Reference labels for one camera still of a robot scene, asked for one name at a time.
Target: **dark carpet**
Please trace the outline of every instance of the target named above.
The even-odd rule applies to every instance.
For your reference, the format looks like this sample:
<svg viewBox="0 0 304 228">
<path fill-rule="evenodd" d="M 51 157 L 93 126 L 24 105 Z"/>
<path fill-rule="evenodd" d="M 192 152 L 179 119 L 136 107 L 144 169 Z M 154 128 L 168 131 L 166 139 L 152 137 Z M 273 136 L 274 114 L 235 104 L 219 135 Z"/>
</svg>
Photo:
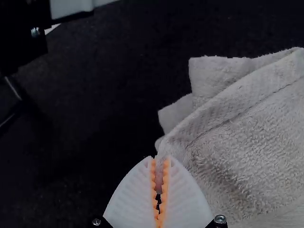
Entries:
<svg viewBox="0 0 304 228">
<path fill-rule="evenodd" d="M 121 0 L 61 25 L 49 53 L 15 75 L 45 119 L 25 114 L 0 139 L 0 227 L 85 228 L 101 218 L 124 175 L 156 154 L 157 111 L 190 92 L 188 59 L 303 46 L 301 9 Z"/>
</svg>

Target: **metal bolt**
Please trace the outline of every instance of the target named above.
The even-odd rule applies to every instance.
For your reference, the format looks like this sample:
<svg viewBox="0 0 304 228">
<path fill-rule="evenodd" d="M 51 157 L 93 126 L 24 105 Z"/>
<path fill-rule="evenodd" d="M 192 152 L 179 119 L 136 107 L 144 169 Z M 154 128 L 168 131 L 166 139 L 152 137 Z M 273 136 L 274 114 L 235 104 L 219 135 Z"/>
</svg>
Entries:
<svg viewBox="0 0 304 228">
<path fill-rule="evenodd" d="M 224 216 L 224 215 L 217 215 L 217 216 L 214 218 L 214 222 L 215 222 L 217 225 L 225 224 L 225 223 L 227 222 L 227 218 L 226 218 L 226 216 Z"/>
<path fill-rule="evenodd" d="M 36 38 L 36 37 L 40 36 L 40 28 L 39 27 L 32 28 L 30 30 L 30 32 L 31 32 L 33 38 Z"/>
<path fill-rule="evenodd" d="M 101 224 L 101 220 L 100 220 L 100 219 L 95 218 L 95 219 L 93 219 L 92 224 L 93 224 L 94 226 L 100 226 L 100 224 Z"/>
</svg>

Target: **black metal frame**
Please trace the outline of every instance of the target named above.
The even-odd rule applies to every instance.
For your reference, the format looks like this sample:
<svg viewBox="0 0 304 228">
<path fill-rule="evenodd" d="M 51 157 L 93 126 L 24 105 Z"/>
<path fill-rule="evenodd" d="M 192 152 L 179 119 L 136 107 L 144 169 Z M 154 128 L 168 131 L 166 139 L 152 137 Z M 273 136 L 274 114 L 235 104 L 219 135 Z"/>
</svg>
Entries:
<svg viewBox="0 0 304 228">
<path fill-rule="evenodd" d="M 25 109 L 25 99 L 23 98 L 23 95 L 19 90 L 17 83 L 13 80 L 12 77 L 8 76 L 3 77 L 2 80 L 5 81 L 6 85 L 14 93 L 18 102 L 9 110 L 4 119 L 0 120 L 0 137 L 8 130 L 8 128 L 15 122 L 15 120 Z"/>
</svg>

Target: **screw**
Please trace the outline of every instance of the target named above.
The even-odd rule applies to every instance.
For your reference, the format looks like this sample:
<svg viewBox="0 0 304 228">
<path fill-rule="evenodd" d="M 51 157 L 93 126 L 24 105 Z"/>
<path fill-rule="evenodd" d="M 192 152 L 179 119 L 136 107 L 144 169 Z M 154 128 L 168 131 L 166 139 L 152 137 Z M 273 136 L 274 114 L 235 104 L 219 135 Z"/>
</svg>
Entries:
<svg viewBox="0 0 304 228">
<path fill-rule="evenodd" d="M 30 32 L 31 32 L 33 38 L 36 38 L 36 37 L 40 36 L 40 28 L 39 27 L 32 28 L 30 30 Z"/>
<path fill-rule="evenodd" d="M 217 215 L 214 218 L 214 222 L 215 222 L 216 226 L 222 227 L 223 225 L 225 225 L 227 223 L 227 218 L 224 215 Z"/>
<path fill-rule="evenodd" d="M 94 226 L 100 226 L 100 224 L 101 224 L 101 220 L 100 220 L 100 219 L 95 218 L 95 219 L 93 219 L 92 224 L 93 224 Z"/>
</svg>

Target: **terry cloth towel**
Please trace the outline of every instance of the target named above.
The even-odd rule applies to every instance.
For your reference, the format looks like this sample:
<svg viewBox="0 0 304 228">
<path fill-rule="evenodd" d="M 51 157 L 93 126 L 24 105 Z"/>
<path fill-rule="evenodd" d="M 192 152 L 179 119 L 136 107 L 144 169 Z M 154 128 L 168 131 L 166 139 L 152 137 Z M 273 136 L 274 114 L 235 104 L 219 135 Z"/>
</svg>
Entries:
<svg viewBox="0 0 304 228">
<path fill-rule="evenodd" d="M 304 49 L 254 59 L 192 58 L 189 75 L 192 99 L 159 112 L 165 132 L 177 117 L 158 148 L 159 184 L 170 154 L 229 227 L 302 228 Z M 178 123 L 183 114 L 189 115 Z"/>
</svg>

